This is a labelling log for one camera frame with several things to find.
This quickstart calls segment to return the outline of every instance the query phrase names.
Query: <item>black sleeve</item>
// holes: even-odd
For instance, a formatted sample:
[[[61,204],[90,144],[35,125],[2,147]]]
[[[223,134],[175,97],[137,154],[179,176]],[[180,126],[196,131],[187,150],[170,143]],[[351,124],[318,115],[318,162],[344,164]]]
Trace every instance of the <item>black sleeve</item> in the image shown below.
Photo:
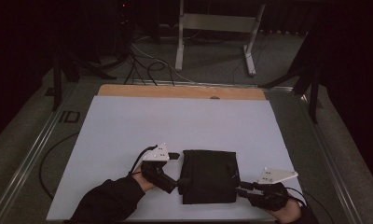
[[[319,224],[317,217],[309,207],[302,206],[300,209],[302,210],[302,217],[288,224]]]
[[[129,217],[145,195],[131,176],[106,180],[79,202],[69,223],[113,223]]]

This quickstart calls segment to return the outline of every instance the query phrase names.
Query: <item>black bag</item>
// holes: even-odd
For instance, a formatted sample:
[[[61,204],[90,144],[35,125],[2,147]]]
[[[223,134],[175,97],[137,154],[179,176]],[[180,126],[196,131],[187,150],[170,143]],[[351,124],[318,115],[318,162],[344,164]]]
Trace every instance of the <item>black bag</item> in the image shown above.
[[[236,152],[184,150],[179,184],[183,204],[235,203],[240,185]]]

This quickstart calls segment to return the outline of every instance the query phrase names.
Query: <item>white board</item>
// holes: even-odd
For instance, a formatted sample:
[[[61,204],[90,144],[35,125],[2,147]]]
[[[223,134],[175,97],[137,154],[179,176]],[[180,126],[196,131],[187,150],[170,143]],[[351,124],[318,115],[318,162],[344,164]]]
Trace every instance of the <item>white board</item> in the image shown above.
[[[69,219],[86,192],[126,176],[143,149],[162,143],[181,154],[163,168],[173,179],[180,175],[185,149],[235,151],[242,181],[257,181],[264,167],[294,171],[269,101],[96,96],[47,219]],[[297,178],[284,184],[300,190]],[[177,189],[172,194],[153,189],[129,220],[268,218],[243,198],[185,205]]]

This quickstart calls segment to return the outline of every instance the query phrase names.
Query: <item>person's arm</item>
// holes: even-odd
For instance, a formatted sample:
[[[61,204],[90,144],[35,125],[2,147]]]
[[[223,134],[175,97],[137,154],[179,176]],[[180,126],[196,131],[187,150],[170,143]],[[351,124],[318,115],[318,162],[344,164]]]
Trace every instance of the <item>person's arm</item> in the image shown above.
[[[267,211],[272,214],[279,224],[319,224],[317,217],[306,206],[299,206],[295,200],[288,200],[286,206],[279,211]]]
[[[80,201],[70,220],[74,223],[112,223],[129,217],[145,192],[154,188],[137,168],[134,175],[106,180]]]

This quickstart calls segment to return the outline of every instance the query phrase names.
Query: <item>black cloth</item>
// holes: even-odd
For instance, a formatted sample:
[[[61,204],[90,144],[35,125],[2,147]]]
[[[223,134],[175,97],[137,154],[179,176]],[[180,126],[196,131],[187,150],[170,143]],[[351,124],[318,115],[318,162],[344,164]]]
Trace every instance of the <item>black cloth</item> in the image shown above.
[[[131,176],[116,181],[106,180],[82,198],[71,220],[76,223],[114,223],[124,220],[135,211],[144,195]]]
[[[179,183],[183,204],[236,202],[240,185],[236,153],[184,150]]]

